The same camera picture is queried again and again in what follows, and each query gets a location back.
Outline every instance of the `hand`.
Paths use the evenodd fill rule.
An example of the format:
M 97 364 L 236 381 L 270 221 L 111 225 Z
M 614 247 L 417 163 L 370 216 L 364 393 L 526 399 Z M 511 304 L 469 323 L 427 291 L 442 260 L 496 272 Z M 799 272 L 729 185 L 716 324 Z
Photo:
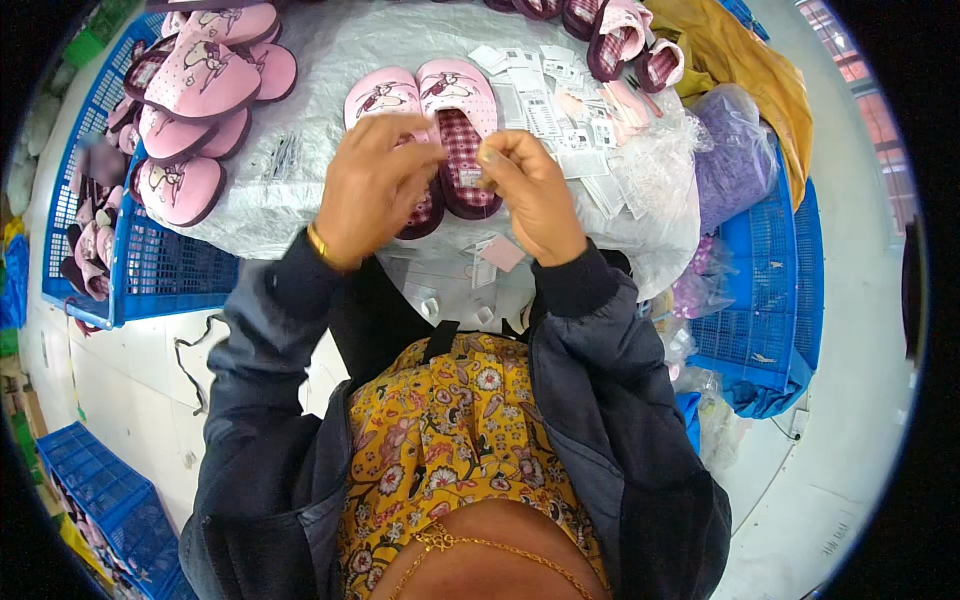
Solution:
M 359 267 L 403 229 L 446 153 L 439 144 L 396 143 L 431 125 L 419 115 L 384 114 L 360 119 L 344 135 L 314 221 L 332 267 Z
M 587 249 L 560 166 L 529 132 L 490 135 L 477 151 L 477 185 L 495 191 L 510 208 L 514 235 L 544 267 L 570 262 Z

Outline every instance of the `jacket cuff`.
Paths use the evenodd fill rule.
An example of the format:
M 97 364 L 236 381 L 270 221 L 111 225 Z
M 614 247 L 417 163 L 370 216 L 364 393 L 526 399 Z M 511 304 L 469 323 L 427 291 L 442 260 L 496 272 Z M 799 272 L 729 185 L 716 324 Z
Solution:
M 585 317 L 606 304 L 617 290 L 617 281 L 603 254 L 587 238 L 587 249 L 570 262 L 531 270 L 543 292 L 548 311 L 558 317 Z
M 310 321 L 319 319 L 329 309 L 328 296 L 343 275 L 317 255 L 303 229 L 283 258 L 267 271 L 267 278 L 276 304 L 288 316 Z

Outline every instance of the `floral pattern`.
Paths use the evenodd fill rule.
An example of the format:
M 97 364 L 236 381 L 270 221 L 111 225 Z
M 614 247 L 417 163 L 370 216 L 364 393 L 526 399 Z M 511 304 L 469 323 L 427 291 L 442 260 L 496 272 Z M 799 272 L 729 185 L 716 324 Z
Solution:
M 527 347 L 460 334 L 449 354 L 421 365 L 426 343 L 351 399 L 354 454 L 338 530 L 345 595 L 369 598 L 414 533 L 487 498 L 549 516 L 606 584 L 593 525 L 530 392 Z

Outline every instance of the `window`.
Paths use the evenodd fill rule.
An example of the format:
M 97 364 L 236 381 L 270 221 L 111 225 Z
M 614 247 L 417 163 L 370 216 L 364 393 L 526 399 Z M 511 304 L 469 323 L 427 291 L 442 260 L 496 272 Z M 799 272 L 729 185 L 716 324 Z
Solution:
M 867 63 L 824 1 L 798 0 L 796 6 L 830 52 L 843 78 L 851 85 L 851 94 L 874 142 L 876 159 L 886 182 L 887 200 L 893 219 L 892 233 L 902 239 L 906 225 L 913 221 L 916 194 L 894 119 Z

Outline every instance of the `gold chain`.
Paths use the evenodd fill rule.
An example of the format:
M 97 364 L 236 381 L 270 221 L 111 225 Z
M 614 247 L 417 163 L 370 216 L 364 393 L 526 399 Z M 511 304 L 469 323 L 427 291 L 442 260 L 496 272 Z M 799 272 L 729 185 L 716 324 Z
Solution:
M 534 563 L 539 563 L 544 566 L 549 566 L 553 570 L 557 571 L 564 578 L 574 586 L 577 591 L 580 592 L 580 595 L 586 598 L 586 600 L 593 600 L 593 596 L 590 595 L 590 592 L 587 591 L 587 588 L 584 587 L 577 578 L 573 576 L 573 573 L 566 570 L 559 564 L 554 563 L 553 561 L 547 560 L 542 556 L 537 556 L 532 552 L 527 552 L 526 550 L 521 550 L 519 548 L 514 548 L 511 545 L 506 543 L 500 543 L 499 541 L 490 541 L 490 540 L 480 540 L 478 538 L 454 538 L 452 535 L 447 533 L 446 529 L 440 523 L 433 523 L 426 527 L 426 529 L 436 529 L 436 533 L 427 533 L 426 530 L 418 531 L 414 534 L 414 539 L 421 542 L 426 548 L 420 552 L 420 555 L 417 556 L 417 559 L 413 564 L 410 565 L 404 573 L 403 577 L 400 578 L 398 584 L 396 584 L 396 589 L 394 593 L 390 595 L 388 600 L 396 600 L 396 595 L 400 593 L 404 586 L 407 585 L 407 582 L 410 581 L 410 577 L 414 574 L 414 571 L 417 570 L 417 567 L 420 566 L 420 563 L 423 562 L 423 559 L 426 558 L 426 555 L 430 553 L 434 548 L 439 548 L 441 552 L 452 548 L 455 543 L 477 543 L 483 546 L 488 546 L 490 548 L 498 548 L 500 550 L 506 550 L 518 556 L 522 556 L 525 559 L 533 561 Z

